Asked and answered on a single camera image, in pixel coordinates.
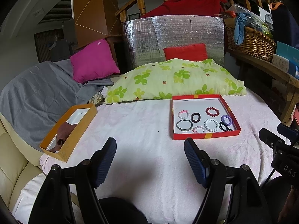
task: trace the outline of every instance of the teal box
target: teal box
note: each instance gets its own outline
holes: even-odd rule
[[[293,62],[297,66],[299,66],[299,50],[298,49],[277,41],[276,54],[288,59],[290,62]]]

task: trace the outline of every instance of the white blanket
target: white blanket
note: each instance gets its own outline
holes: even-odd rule
[[[280,121],[259,96],[249,89],[247,92],[246,96],[223,96],[242,129],[238,136],[195,143],[224,165],[247,164],[261,184],[272,170],[273,155],[258,133],[267,128],[278,134]],[[75,166],[114,137],[117,151],[105,182],[96,189],[98,198],[129,200],[149,223],[192,223],[206,190],[196,182],[184,153],[184,141],[171,139],[170,103],[145,100],[99,106],[68,162],[44,154],[40,159],[43,171],[48,173],[53,164]],[[227,188],[219,219],[225,219],[229,193]]]
[[[13,208],[13,216],[23,224],[27,224],[33,208],[38,192],[46,179],[46,176],[41,173],[31,179],[21,190],[20,196]],[[80,208],[72,203],[74,216],[77,224],[84,224]]]

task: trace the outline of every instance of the red beaded bracelet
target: red beaded bracelet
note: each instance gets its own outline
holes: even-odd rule
[[[211,114],[210,112],[209,112],[209,110],[215,110],[216,111],[216,114]],[[218,109],[216,109],[216,108],[207,108],[206,109],[206,113],[207,113],[207,115],[209,115],[209,116],[212,116],[212,117],[216,117],[216,116],[218,116],[220,113],[219,113],[219,110]]]

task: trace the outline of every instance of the gray blanket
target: gray blanket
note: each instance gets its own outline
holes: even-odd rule
[[[110,79],[77,83],[70,60],[43,62],[16,76],[2,90],[0,112],[17,134],[41,151],[40,143],[73,105],[86,104]]]

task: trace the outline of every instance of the wooden table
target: wooden table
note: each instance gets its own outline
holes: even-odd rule
[[[250,64],[287,86],[287,93],[285,96],[286,106],[282,112],[280,121],[284,125],[289,125],[294,107],[296,103],[299,102],[299,80],[265,60],[247,55],[237,50],[228,50],[228,52],[241,63],[239,78],[244,78],[244,74],[248,69],[248,65],[246,64]]]

